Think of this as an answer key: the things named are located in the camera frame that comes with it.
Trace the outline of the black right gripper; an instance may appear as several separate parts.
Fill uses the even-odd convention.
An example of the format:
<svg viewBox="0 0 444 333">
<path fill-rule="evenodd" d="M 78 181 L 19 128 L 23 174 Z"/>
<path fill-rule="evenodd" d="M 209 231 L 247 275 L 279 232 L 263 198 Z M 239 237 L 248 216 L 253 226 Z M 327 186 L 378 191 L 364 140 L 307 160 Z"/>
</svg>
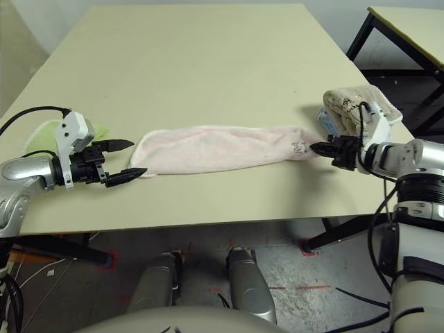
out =
<svg viewBox="0 0 444 333">
<path fill-rule="evenodd" d="M 356 158 L 361 148 L 360 138 L 355 136 L 328 136 L 328 142 L 316 142 L 310 148 L 315 154 L 332 158 L 332 165 L 340 169 L 354 171 Z"/>
</svg>

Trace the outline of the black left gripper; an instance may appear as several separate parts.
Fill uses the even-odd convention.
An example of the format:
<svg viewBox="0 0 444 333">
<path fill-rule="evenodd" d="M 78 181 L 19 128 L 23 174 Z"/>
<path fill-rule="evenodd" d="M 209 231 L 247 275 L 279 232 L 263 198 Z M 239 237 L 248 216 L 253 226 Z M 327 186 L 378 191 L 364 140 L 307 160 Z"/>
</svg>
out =
<svg viewBox="0 0 444 333">
<path fill-rule="evenodd" d="M 127 149 L 135 144 L 125 139 L 106 139 L 92 142 L 83 151 L 70 155 L 71 176 L 74 183 L 85 184 L 99 182 L 106 187 L 114 187 L 141 177 L 147 168 L 130 168 L 119 173 L 107 175 L 102 164 L 105 162 L 103 152 L 115 152 Z"/>
</svg>

